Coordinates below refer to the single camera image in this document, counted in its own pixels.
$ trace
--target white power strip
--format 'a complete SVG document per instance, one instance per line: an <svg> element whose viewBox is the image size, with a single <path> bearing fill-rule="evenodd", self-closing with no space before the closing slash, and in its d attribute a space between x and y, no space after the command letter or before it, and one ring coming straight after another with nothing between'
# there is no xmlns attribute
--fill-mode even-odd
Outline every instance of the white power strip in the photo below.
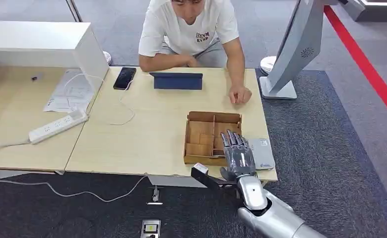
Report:
<svg viewBox="0 0 387 238"><path fill-rule="evenodd" d="M86 122L88 115L84 110L75 110L70 112L66 117L58 119L40 128L32 130L28 133L31 144L37 144L49 137L66 131L78 124Z"/></svg>

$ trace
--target red floor line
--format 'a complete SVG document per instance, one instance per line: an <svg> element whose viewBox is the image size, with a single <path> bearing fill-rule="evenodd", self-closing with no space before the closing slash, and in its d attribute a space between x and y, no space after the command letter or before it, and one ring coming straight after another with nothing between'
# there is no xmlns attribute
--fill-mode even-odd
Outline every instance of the red floor line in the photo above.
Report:
<svg viewBox="0 0 387 238"><path fill-rule="evenodd" d="M332 8L330 6L325 6L324 12L328 20L330 21L332 27L337 32L341 41L347 48L351 57L353 57L354 61L356 61L360 70L363 72L363 74L365 75L369 83L372 85L376 93L387 106L387 84L384 82L384 80L375 70L373 65L367 59L366 55L360 49L360 47L350 35L350 33L347 31L345 26L341 23Z"/></svg>

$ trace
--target light wood tabletop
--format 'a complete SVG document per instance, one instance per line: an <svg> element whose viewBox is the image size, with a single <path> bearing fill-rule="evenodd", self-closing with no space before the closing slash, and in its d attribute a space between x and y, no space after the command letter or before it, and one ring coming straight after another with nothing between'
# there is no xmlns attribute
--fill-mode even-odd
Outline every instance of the light wood tabletop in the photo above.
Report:
<svg viewBox="0 0 387 238"><path fill-rule="evenodd" d="M190 176L185 165L184 138L190 111L239 113L246 138L268 138L255 70L247 69L245 84L251 100L234 106L227 97L228 74L218 68L174 68L168 72L203 73L202 90L157 90L153 77L137 68L130 89L114 90L121 67L111 67L93 104L66 171L114 174ZM134 111L134 118L121 126ZM209 174L220 177L219 167ZM277 180L275 169L259 171L262 180Z"/></svg>
<svg viewBox="0 0 387 238"><path fill-rule="evenodd" d="M28 132L64 117L42 112L65 68L0 67L0 144L23 141ZM32 77L41 76L32 81ZM82 125L36 145L0 149L0 169L63 171Z"/></svg>

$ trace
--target paper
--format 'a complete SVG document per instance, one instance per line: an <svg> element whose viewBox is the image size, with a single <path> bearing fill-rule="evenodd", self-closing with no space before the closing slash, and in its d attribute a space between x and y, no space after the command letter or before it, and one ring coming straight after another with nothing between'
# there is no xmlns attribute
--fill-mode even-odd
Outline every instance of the paper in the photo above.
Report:
<svg viewBox="0 0 387 238"><path fill-rule="evenodd" d="M73 108L87 110L93 95L94 92L85 79L85 75L80 70L69 69L62 76L43 111L69 113L73 111Z"/></svg>

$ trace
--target robotic arm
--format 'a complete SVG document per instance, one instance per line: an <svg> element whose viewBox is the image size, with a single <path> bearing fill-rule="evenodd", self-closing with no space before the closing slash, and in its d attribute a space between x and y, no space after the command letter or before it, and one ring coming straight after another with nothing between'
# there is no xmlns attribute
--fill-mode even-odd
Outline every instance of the robotic arm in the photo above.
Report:
<svg viewBox="0 0 387 238"><path fill-rule="evenodd" d="M223 133L221 137L228 168L220 169L226 181L209 176L208 168L199 163L192 168L191 176L208 188L223 191L236 199L239 217L262 235L269 238L325 238L308 227L288 204L262 187L255 176L255 161L247 140L229 130L227 134L229 138Z"/></svg>

